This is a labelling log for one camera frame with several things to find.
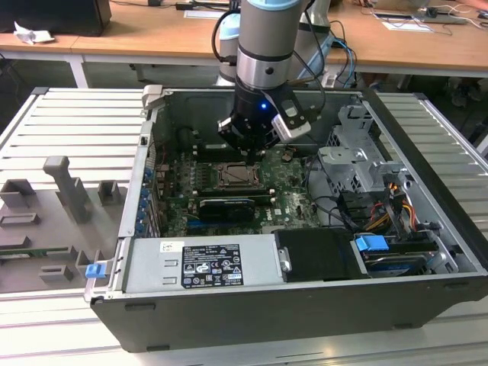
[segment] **wooden desk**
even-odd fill
[[[131,0],[145,3],[144,0]],[[29,46],[0,34],[0,52],[12,59],[57,59],[70,64],[80,88],[89,87],[84,63],[215,66],[210,47],[215,20],[184,18],[174,8],[111,3],[112,19],[102,37],[57,36],[55,43]],[[473,11],[467,16],[475,17]],[[488,77],[488,30],[472,24],[448,25],[453,35],[388,30],[361,8],[341,4],[329,12],[340,20],[348,44],[358,55],[357,70],[410,75]],[[446,32],[440,24],[430,24]],[[341,37],[338,24],[332,26]],[[329,65],[343,64],[343,50],[332,50]]]
[[[329,19],[344,24],[348,45],[358,54],[358,69],[362,71],[401,74],[488,76],[488,30],[472,24],[426,24],[435,32],[388,30],[382,21],[368,15],[368,9],[342,4],[329,11]],[[472,11],[466,16],[474,18]],[[342,36],[338,24],[332,24],[337,37]],[[329,63],[344,62],[344,52],[332,50]]]

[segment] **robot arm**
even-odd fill
[[[234,108],[219,122],[218,132],[250,161],[279,141],[307,133],[317,119],[316,110],[304,110],[287,84],[307,4],[309,0],[242,0]]]

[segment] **table leg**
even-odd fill
[[[488,136],[485,136],[480,142],[480,145],[477,146],[476,150],[478,150],[483,158],[486,158],[486,155],[488,155]]]
[[[401,91],[405,91],[412,80],[413,75],[403,75],[402,78],[398,81],[397,89]]]
[[[138,82],[143,82],[144,80],[146,80],[146,78],[144,77],[143,65],[137,63],[135,65],[135,67],[136,67],[137,81]]]
[[[71,55],[68,57],[68,63],[71,66],[71,71],[75,77],[76,86],[78,88],[90,88],[90,82],[86,78],[85,63],[81,55]]]

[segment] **blue cable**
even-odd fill
[[[344,50],[347,51],[348,55],[349,55],[349,60],[351,62],[351,66],[349,68],[349,75],[348,75],[348,78],[345,80],[345,83],[344,83],[344,88],[347,87],[347,84],[349,82],[349,79],[352,77],[352,73],[354,72],[354,58],[352,57],[352,53],[351,53],[351,49],[346,46],[343,42],[341,42],[339,39],[335,39],[335,42],[337,42],[338,44],[340,44],[342,46],[342,48],[344,48]]]

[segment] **wire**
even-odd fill
[[[390,219],[390,215],[388,213],[384,214],[382,217],[380,217],[378,220],[374,221],[370,225],[366,226],[364,230],[370,231],[373,229],[377,229],[381,224],[386,223]]]
[[[410,216],[410,227],[413,231],[417,231],[415,222],[415,209],[413,206],[409,205],[406,201],[403,202],[403,207],[409,212]]]
[[[197,219],[197,220],[199,220],[199,221],[200,221],[200,217],[195,216],[195,215],[192,215],[191,213],[185,213],[185,216],[194,217],[195,219]]]
[[[166,8],[171,8],[172,6],[176,6],[176,4],[149,6],[148,4],[137,4],[136,2],[119,2],[118,0],[110,0],[110,2],[113,2],[114,4],[117,5],[124,5],[124,6],[132,5],[132,6],[143,6],[144,8],[149,7],[149,8],[160,8],[160,9],[166,9]]]
[[[342,46],[342,48],[344,48],[344,50],[346,51],[348,57],[347,59],[349,59],[351,61],[351,66],[349,68],[349,75],[348,75],[348,78],[345,80],[345,82],[343,83],[344,85],[344,88],[347,87],[347,84],[349,82],[349,79],[351,78],[352,74],[354,73],[354,70],[355,70],[355,62],[354,62],[354,57],[352,55],[352,52],[354,52],[353,50],[351,50],[351,48],[349,48],[345,43],[341,42],[339,39],[335,39],[334,40],[336,43],[340,44]],[[344,72],[345,70],[345,67],[341,70],[341,72],[337,75],[337,77],[339,77],[340,75],[342,75],[342,73]]]
[[[341,29],[342,29],[342,39],[344,40],[344,43],[345,44],[348,44],[347,41],[345,40],[345,28],[344,28],[344,24],[341,21],[331,21],[330,22],[330,24],[333,24],[333,23],[338,23],[341,26]]]
[[[315,33],[315,30],[313,29],[312,20],[310,19],[308,11],[304,11],[303,13],[305,14],[305,18],[307,19],[308,26],[310,27],[310,30],[312,31],[313,38],[315,39],[315,43],[317,45],[317,52],[319,53],[319,57],[320,57],[320,63],[321,63],[320,71],[316,76],[317,78],[319,78],[321,75],[323,75],[323,73],[326,69],[326,58],[323,55],[322,47],[320,46],[319,38],[318,38],[317,34]]]
[[[298,54],[297,51],[293,51],[293,54],[295,57],[298,59],[298,61],[302,64],[302,66],[305,68],[305,70],[311,74],[313,77],[313,80],[316,82],[316,84],[319,86],[320,94],[322,95],[322,103],[321,105],[317,108],[317,112],[320,113],[322,112],[322,109],[326,106],[326,91],[324,90],[322,83],[319,80],[319,77],[313,73],[312,69],[307,65],[307,63],[302,59],[302,57]]]
[[[451,18],[455,18],[455,19],[464,19],[465,21],[469,21],[470,23],[472,23],[473,26],[475,26],[476,28],[479,28],[481,29],[482,31],[486,31],[486,28],[485,27],[482,27],[480,26],[479,24],[475,23],[473,19],[469,19],[469,18],[463,18],[463,17],[457,17],[455,15],[451,15],[449,14],[449,16]]]
[[[217,51],[217,45],[216,45],[216,38],[217,38],[217,31],[219,30],[220,25],[222,24],[223,20],[227,18],[231,14],[238,14],[240,13],[240,9],[231,9],[226,11],[225,13],[222,14],[222,16],[217,20],[215,26],[213,27],[212,31],[212,51],[215,57],[219,60],[220,63],[230,63],[229,57],[222,57],[219,52]]]
[[[196,0],[191,0],[191,3],[195,6],[201,6],[202,8],[207,8],[210,10],[217,10],[217,11],[222,11],[223,8],[227,9],[229,7],[229,4],[224,2],[222,3],[222,5],[217,3],[209,5],[209,4],[205,4],[204,2],[197,2]]]
[[[459,6],[463,6],[463,5],[465,5],[465,6],[469,6],[469,5],[467,5],[467,4],[458,4],[458,5],[456,5],[456,6],[450,6],[450,5],[436,5],[436,6],[434,6],[434,5],[429,5],[429,6],[428,6],[428,8],[450,8],[450,9],[451,9],[451,11],[457,11],[458,13],[461,13],[461,14],[467,14],[467,13],[471,13],[471,11],[472,11],[473,9],[466,10],[466,11],[461,11],[461,10],[458,10],[458,7],[459,7]]]
[[[337,75],[337,77],[335,78],[336,80],[339,79],[342,74],[344,73],[345,69],[347,68],[347,65],[349,63],[351,63],[351,68],[349,70],[349,76],[348,78],[346,79],[345,82],[341,82],[339,80],[337,80],[338,82],[340,82],[341,84],[344,85],[344,88],[347,87],[347,83],[349,82],[349,79],[354,75],[355,73],[355,69],[356,69],[356,64],[357,64],[357,61],[358,61],[358,55],[356,54],[356,52],[348,45],[348,41],[346,39],[346,36],[345,36],[345,28],[344,28],[344,24],[341,22],[341,21],[331,21],[330,24],[333,24],[333,23],[337,23],[341,26],[341,30],[342,30],[342,39],[344,40],[344,42],[342,42],[335,34],[333,31],[330,31],[332,33],[332,35],[334,36],[335,38],[335,42],[336,43],[339,43],[342,48],[344,49],[345,51],[345,63],[344,63],[344,66],[342,67],[341,71],[339,72],[339,74]]]

